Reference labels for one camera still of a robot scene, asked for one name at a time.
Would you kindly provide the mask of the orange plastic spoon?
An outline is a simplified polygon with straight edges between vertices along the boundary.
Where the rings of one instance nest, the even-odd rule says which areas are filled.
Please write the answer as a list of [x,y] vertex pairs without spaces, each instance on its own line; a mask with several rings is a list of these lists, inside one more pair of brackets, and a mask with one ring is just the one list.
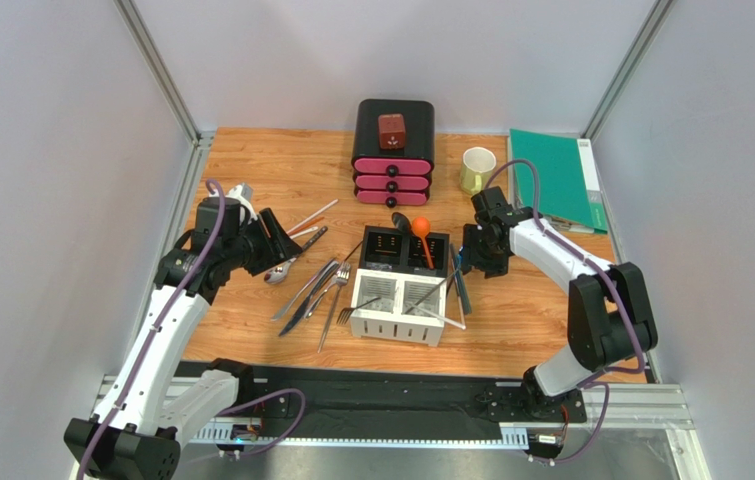
[[412,233],[420,239],[428,268],[433,270],[435,268],[435,264],[428,243],[428,235],[431,232],[430,221],[425,217],[416,217],[412,220],[411,230]]

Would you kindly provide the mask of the pale yellow mug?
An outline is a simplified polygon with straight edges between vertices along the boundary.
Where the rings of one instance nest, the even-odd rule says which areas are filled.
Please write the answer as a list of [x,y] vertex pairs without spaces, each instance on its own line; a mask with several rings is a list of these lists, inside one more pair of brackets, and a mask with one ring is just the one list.
[[459,186],[468,194],[481,192],[496,169],[495,154],[484,147],[472,147],[462,155]]

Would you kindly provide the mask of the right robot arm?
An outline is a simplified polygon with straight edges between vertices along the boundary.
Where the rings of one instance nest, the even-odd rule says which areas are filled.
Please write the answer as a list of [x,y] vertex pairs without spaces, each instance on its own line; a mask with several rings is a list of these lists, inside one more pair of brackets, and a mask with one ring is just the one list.
[[641,269],[613,264],[580,249],[530,207],[513,208],[498,187],[471,198],[474,223],[463,230],[461,270],[504,276],[521,257],[567,295],[567,344],[523,376],[528,396],[554,401],[613,370],[623,360],[643,359],[658,332]]

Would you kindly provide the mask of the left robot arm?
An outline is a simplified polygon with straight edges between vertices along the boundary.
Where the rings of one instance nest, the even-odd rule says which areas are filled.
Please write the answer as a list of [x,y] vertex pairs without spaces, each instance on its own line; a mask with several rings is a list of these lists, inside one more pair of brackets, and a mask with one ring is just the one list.
[[228,359],[166,399],[188,340],[232,272],[262,274],[302,251],[270,209],[253,207],[248,184],[206,186],[194,227],[160,260],[144,323],[113,385],[89,418],[65,430],[79,479],[170,479],[184,447],[213,418],[267,400],[256,394],[253,367]]

